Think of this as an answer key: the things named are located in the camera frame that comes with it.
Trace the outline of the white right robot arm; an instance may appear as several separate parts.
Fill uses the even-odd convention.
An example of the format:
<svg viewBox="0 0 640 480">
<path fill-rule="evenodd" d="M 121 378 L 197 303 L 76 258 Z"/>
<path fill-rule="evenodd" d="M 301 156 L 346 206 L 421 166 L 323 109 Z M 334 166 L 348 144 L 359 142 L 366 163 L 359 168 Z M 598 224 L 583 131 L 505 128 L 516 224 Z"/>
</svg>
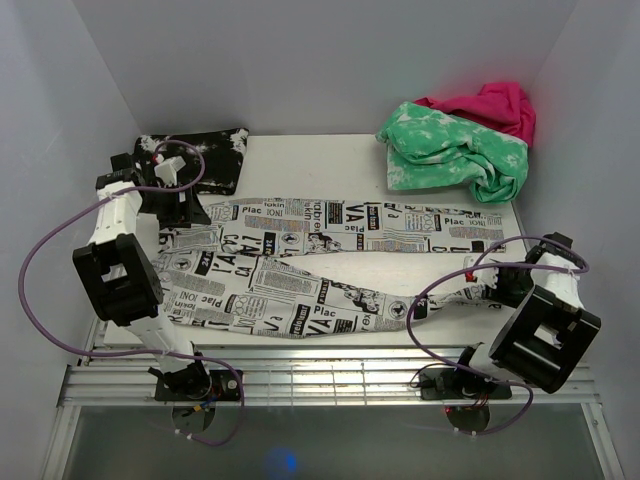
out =
<svg viewBox="0 0 640 480">
<path fill-rule="evenodd" d="M 463 350 L 461 366 L 451 373 L 458 394 L 476 396 L 487 386 L 488 375 L 522 380 L 549 394 L 568 380 L 601 328 L 600 318 L 579 298 L 577 272 L 587 265 L 572 244 L 561 233 L 546 234 L 525 256 L 534 269 L 517 264 L 466 275 L 485 287 L 491 304 L 513 312 L 491 345 Z"/>
</svg>

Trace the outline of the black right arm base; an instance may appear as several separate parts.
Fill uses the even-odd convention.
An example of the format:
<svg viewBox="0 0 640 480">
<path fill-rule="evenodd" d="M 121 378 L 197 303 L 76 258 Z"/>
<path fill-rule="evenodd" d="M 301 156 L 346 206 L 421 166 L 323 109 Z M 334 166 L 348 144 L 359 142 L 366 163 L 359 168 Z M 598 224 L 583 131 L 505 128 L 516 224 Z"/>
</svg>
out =
<svg viewBox="0 0 640 480">
<path fill-rule="evenodd" d="M 422 400 L 460 400 L 464 405 L 446 406 L 445 413 L 454 418 L 471 419 L 473 416 L 489 419 L 490 400 L 509 400 L 512 390 L 476 374 L 444 363 L 434 362 L 419 369 L 409 381 Z"/>
</svg>

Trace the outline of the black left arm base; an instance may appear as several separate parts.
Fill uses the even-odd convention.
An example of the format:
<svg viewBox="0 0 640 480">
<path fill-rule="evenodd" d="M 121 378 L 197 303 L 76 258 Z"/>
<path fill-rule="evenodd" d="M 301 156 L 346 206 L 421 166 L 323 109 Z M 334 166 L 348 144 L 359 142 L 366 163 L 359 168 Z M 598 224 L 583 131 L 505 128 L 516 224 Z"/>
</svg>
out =
<svg viewBox="0 0 640 480">
<path fill-rule="evenodd" d="M 242 371 L 234 375 L 229 370 L 209 370 L 195 362 L 175 373 L 162 373 L 150 367 L 148 372 L 156 378 L 156 401 L 198 402 L 239 401 Z"/>
</svg>

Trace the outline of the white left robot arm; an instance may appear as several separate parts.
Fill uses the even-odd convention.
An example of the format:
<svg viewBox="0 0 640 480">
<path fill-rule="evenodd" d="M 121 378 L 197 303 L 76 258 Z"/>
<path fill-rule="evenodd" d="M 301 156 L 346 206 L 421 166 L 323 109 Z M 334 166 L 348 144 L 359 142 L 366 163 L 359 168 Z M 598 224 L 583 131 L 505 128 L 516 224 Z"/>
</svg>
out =
<svg viewBox="0 0 640 480">
<path fill-rule="evenodd" d="M 144 169 L 134 157 L 112 157 L 112 171 L 96 181 L 102 204 L 88 244 L 73 252 L 81 283 L 98 317 L 135 335 L 159 366 L 150 372 L 171 393 L 199 400 L 212 389 L 212 376 L 199 353 L 162 307 L 164 293 L 152 262 L 166 227 L 208 225 L 193 190 L 160 194 L 155 187 L 176 185 L 182 157 L 161 169 Z"/>
</svg>

